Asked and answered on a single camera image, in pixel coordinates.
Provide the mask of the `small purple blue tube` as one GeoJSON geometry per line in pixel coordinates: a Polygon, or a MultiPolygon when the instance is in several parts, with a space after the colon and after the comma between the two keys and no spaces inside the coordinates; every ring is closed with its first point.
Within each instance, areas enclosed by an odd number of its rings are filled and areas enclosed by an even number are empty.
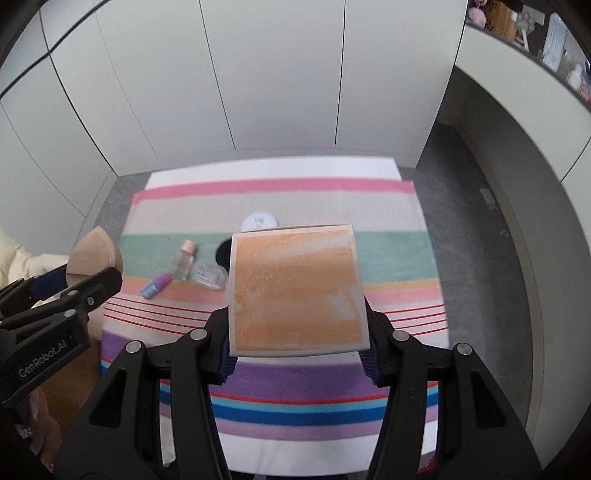
{"type": "Polygon", "coordinates": [[[161,274],[140,290],[140,296],[144,299],[152,299],[161,291],[163,291],[172,282],[172,280],[173,277],[170,273],[161,274]]]}

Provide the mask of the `clear oval contact lens case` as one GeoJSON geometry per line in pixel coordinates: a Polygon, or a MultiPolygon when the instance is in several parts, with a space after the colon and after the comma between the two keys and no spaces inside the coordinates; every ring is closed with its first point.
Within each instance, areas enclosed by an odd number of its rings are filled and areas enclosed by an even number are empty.
{"type": "Polygon", "coordinates": [[[228,273],[215,262],[197,260],[191,267],[190,279],[206,289],[221,291],[228,281],[228,273]]]}

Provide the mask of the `white square box orange top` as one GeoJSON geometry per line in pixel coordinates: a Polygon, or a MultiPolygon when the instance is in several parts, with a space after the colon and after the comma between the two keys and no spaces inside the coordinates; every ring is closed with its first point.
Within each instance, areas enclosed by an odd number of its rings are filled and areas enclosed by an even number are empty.
{"type": "Polygon", "coordinates": [[[370,347],[349,224],[236,233],[226,289],[233,356],[304,357],[370,347]]]}

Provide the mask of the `cream padded chair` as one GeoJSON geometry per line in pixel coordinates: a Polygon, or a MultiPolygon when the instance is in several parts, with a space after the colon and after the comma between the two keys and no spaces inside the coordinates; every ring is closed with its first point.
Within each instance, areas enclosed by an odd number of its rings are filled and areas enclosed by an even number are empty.
{"type": "Polygon", "coordinates": [[[33,255],[0,230],[0,287],[3,288],[19,279],[28,279],[45,274],[68,262],[67,255],[33,255]]]}

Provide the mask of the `striped colourful towel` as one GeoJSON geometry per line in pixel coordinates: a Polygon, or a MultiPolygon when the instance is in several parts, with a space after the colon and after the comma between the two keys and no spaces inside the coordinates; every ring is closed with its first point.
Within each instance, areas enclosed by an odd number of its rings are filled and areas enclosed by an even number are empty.
{"type": "Polygon", "coordinates": [[[131,202],[121,291],[104,308],[101,365],[167,344],[224,306],[239,360],[211,403],[228,466],[272,476],[366,470],[388,392],[356,352],[361,305],[448,347],[435,254],[415,186],[391,158],[308,157],[153,174],[131,202]],[[278,358],[276,347],[297,354],[278,358]]]}

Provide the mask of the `small glass perfume bottle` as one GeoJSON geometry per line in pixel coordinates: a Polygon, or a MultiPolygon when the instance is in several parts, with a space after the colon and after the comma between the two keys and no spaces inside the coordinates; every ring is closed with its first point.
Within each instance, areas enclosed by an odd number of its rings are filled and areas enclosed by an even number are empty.
{"type": "Polygon", "coordinates": [[[185,281],[190,273],[198,247],[191,240],[184,240],[173,262],[171,274],[177,281],[185,281]]]}

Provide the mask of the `white round compact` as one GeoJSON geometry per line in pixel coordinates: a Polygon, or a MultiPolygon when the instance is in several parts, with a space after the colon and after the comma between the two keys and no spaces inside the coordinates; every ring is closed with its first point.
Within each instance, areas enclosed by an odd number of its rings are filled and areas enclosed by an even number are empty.
{"type": "Polygon", "coordinates": [[[252,232],[256,230],[267,230],[276,228],[279,225],[276,218],[271,215],[269,212],[253,212],[249,214],[242,221],[240,225],[240,231],[242,232],[252,232]]]}

